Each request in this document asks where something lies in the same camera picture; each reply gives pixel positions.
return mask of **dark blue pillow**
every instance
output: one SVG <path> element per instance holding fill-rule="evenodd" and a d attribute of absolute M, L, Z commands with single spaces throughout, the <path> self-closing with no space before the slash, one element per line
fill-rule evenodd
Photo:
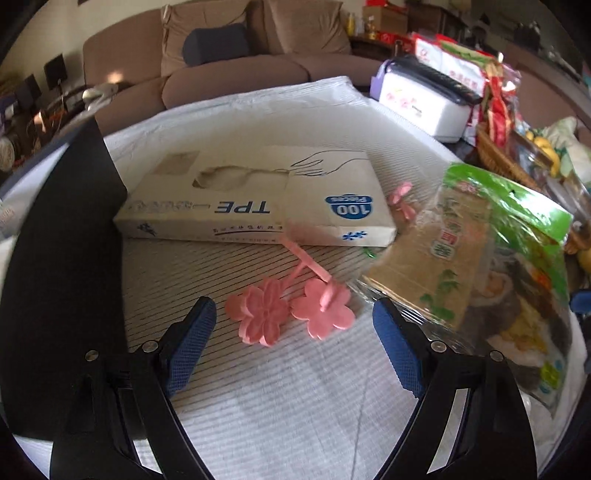
<path fill-rule="evenodd" d="M 246 28 L 241 23 L 217 28 L 196 28 L 183 44 L 183 59 L 189 67 L 249 55 Z"/>

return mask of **pink flower ornament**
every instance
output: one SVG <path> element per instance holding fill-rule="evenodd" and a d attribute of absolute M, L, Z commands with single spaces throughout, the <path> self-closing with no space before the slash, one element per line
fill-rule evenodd
<path fill-rule="evenodd" d="M 395 206 L 396 210 L 402 211 L 402 214 L 407 221 L 414 219 L 417 214 L 417 212 L 414 211 L 414 208 L 404 201 L 404 196 L 407 195 L 412 188 L 413 184 L 409 181 L 405 181 L 387 198 L 388 205 Z"/>
<path fill-rule="evenodd" d="M 353 325 L 355 314 L 346 307 L 350 298 L 351 292 L 344 285 L 312 278 L 304 285 L 304 296 L 291 301 L 291 314 L 307 320 L 310 336 L 323 340 L 333 327 L 346 330 Z"/>
<path fill-rule="evenodd" d="M 288 303 L 281 298 L 281 282 L 266 278 L 259 287 L 250 286 L 240 295 L 226 300 L 226 313 L 240 322 L 239 336 L 244 343 L 271 346 L 279 338 L 279 325 L 290 314 Z"/>

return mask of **red packaging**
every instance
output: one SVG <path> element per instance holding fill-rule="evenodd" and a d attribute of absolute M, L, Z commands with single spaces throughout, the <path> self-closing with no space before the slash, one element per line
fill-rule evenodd
<path fill-rule="evenodd" d="M 388 45 L 394 45 L 397 40 L 401 40 L 402 49 L 406 53 L 412 53 L 414 50 L 413 41 L 408 37 L 404 37 L 403 35 L 390 32 L 379 32 L 378 38 L 381 42 L 387 43 Z"/>
<path fill-rule="evenodd" d="M 387 7 L 388 0 L 365 0 L 366 7 Z"/>
<path fill-rule="evenodd" d="M 394 43 L 394 41 L 396 40 L 396 35 L 393 33 L 388 33 L 388 32 L 380 32 L 379 40 L 383 41 L 384 43 L 387 43 L 389 45 L 392 45 Z"/>

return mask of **pink sakura cutter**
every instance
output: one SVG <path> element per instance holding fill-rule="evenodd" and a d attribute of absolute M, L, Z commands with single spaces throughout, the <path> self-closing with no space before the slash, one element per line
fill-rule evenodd
<path fill-rule="evenodd" d="M 226 301 L 228 316 L 241 323 L 238 334 L 242 341 L 273 345 L 279 338 L 280 325 L 289 318 L 290 310 L 295 318 L 308 321 L 308 333 L 312 338 L 323 340 L 333 327 L 341 330 L 351 327 L 355 314 L 346 307 L 351 297 L 349 289 L 335 282 L 287 235 L 281 235 L 280 242 L 300 259 L 290 275 L 282 281 L 266 278 L 259 287 L 249 286 L 243 293 L 231 295 Z M 304 267 L 311 269 L 319 278 L 308 280 L 304 285 L 304 296 L 293 299 L 290 305 L 281 296 Z"/>
<path fill-rule="evenodd" d="M 388 205 L 395 206 L 396 210 L 402 211 L 402 214 L 407 221 L 413 220 L 417 214 L 417 212 L 414 211 L 414 208 L 404 201 L 404 197 L 408 194 L 408 192 L 410 192 L 412 188 L 413 184 L 409 181 L 405 181 L 390 195 L 388 195 L 387 198 Z"/>

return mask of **speaker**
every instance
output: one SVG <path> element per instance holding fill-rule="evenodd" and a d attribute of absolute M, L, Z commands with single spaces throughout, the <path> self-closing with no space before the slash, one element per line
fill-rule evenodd
<path fill-rule="evenodd" d="M 50 90 L 59 87 L 68 79 L 68 72 L 62 54 L 59 54 L 56 58 L 48 61 L 43 67 L 43 70 L 45 70 L 47 86 Z"/>
<path fill-rule="evenodd" d="M 41 90 L 34 75 L 29 75 L 14 92 L 21 110 L 29 112 L 35 107 L 35 100 L 41 96 Z"/>

